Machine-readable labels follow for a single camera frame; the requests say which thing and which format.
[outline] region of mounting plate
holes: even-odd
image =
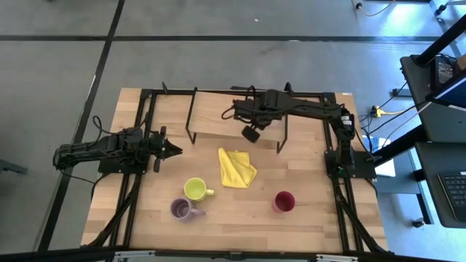
[[[328,174],[335,174],[337,178],[376,178],[376,170],[373,162],[366,162],[366,159],[371,158],[369,153],[365,151],[355,151],[355,166],[354,170],[339,172],[336,164],[336,151],[325,151],[325,165]]]
[[[136,166],[127,166],[120,164],[115,159],[104,159],[100,161],[98,171],[105,173],[121,173],[121,174],[144,174],[146,173],[148,163],[139,164]]]

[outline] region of dark red mug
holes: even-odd
[[[294,208],[294,196],[287,191],[281,191],[272,201],[272,209],[277,213],[291,211]]]

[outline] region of yellow cable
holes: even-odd
[[[380,14],[381,12],[385,11],[385,10],[386,10],[389,6],[391,6],[395,1],[396,1],[396,0],[391,1],[386,7],[384,7],[384,9],[382,9],[382,10],[380,10],[380,11],[378,11],[377,13],[372,14],[372,15],[370,15],[370,14],[366,13],[366,11],[364,11],[362,4],[361,4],[360,7],[357,7],[357,9],[361,10],[361,12],[362,12],[365,16],[371,17],[371,16],[378,15],[378,14]],[[352,2],[355,4],[355,7],[358,5],[358,3],[356,2],[356,0],[352,0]]]
[[[402,113],[403,111],[397,111],[397,112],[385,112],[383,110],[380,109],[380,106],[373,106],[372,108],[374,108],[374,117],[376,118],[379,118],[381,117],[382,115],[396,115],[396,114],[399,114],[399,113]]]

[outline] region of black clamp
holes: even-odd
[[[230,252],[229,260],[231,261],[241,261],[244,260],[241,252]]]

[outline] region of yellow-green mug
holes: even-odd
[[[212,189],[207,189],[204,180],[191,178],[184,184],[184,194],[193,201],[201,201],[206,195],[213,195]]]

